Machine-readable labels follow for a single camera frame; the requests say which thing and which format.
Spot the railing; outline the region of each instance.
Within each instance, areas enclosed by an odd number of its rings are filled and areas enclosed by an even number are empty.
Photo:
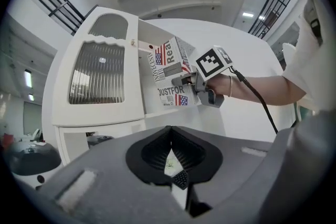
[[[257,19],[248,31],[249,34],[263,39],[290,1],[291,0],[266,0]]]
[[[45,7],[48,16],[52,17],[72,35],[85,20],[84,16],[69,0],[38,0]]]

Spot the newspaper print box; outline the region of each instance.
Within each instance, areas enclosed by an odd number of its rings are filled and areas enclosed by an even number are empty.
[[[197,103],[197,96],[192,86],[172,85],[172,79],[194,72],[183,48],[185,45],[188,44],[174,37],[148,55],[153,78],[163,105],[181,106]]]

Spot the open cabinet door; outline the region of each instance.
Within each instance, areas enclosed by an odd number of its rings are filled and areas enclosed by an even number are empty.
[[[53,125],[98,126],[144,118],[138,20],[97,7],[83,22],[58,70]]]

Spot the person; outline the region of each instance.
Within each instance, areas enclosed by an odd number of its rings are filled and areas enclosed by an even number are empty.
[[[336,70],[336,66],[332,59],[336,55],[334,18],[331,17],[332,11],[327,0],[311,0],[309,5],[312,3],[316,9],[321,36],[316,36],[305,16],[301,16],[296,53],[282,76],[247,78],[266,104],[292,104],[307,93],[320,110],[336,108],[336,76],[333,71]],[[211,78],[207,85],[216,94],[231,93],[234,98],[259,102],[259,99],[234,76],[231,82],[230,76],[218,74]]]

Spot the bracelet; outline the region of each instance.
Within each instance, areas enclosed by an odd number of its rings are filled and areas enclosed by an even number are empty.
[[[229,75],[229,77],[230,77],[230,95],[228,95],[228,97],[231,97],[233,85],[232,85],[232,76]]]

